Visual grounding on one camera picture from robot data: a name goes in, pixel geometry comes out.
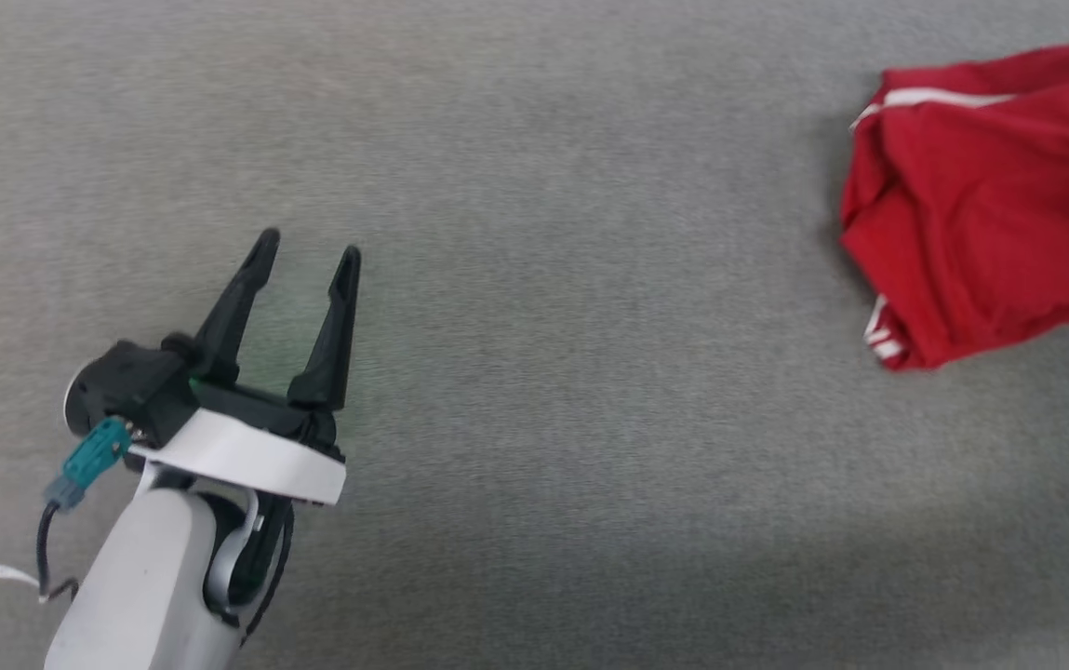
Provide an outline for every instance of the gray fabric surface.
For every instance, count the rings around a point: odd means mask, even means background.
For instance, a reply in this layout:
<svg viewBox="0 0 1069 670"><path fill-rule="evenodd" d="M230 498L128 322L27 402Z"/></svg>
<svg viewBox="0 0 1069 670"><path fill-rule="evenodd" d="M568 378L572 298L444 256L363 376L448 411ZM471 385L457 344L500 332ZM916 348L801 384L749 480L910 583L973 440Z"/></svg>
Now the gray fabric surface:
<svg viewBox="0 0 1069 670"><path fill-rule="evenodd" d="M1060 42L1062 0L0 0L0 560L72 373L278 225L254 385L365 253L350 479L237 667L1069 667L1069 328L895 376L836 246L881 68ZM63 607L2 582L0 669Z"/></svg>

